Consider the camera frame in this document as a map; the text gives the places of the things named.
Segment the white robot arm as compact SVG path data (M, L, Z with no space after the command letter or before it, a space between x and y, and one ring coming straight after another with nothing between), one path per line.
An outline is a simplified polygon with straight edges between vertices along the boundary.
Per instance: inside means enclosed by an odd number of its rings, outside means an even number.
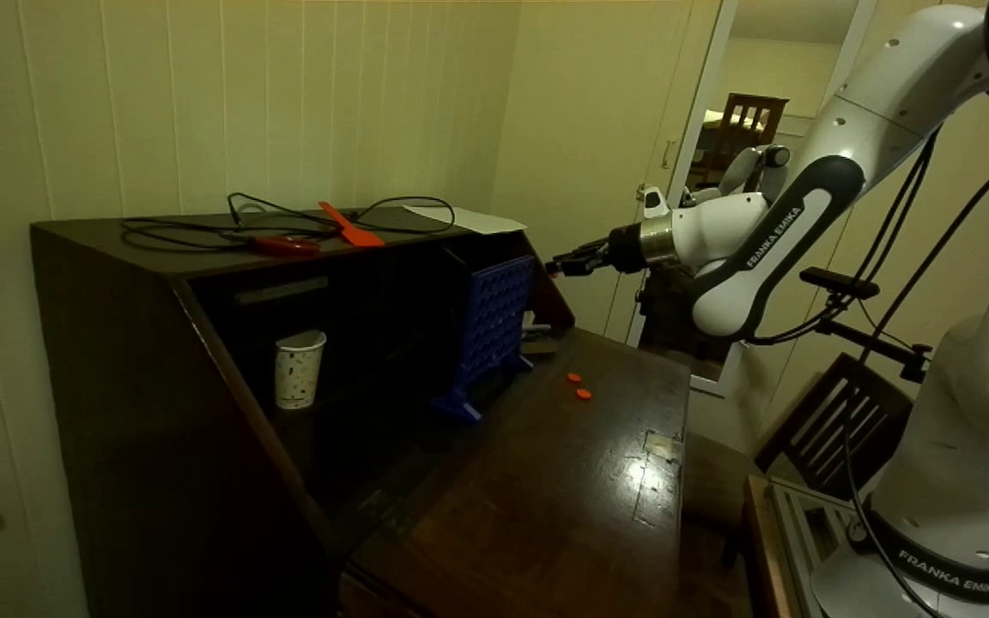
M820 232L978 96L989 96L989 0L923 5L828 98L779 193L717 193L645 216L555 267L677 262L695 271L695 327L749 339ZM989 286L941 335L906 427L853 522L858 535L812 579L828 618L989 618Z

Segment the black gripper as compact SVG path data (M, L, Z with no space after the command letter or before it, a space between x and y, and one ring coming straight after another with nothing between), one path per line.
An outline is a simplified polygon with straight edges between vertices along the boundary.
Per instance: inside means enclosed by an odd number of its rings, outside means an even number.
M588 276L596 267L616 267L621 273L644 271L638 226L616 226L605 240L590 240L588 252L572 250L548 262L548 273L555 276Z

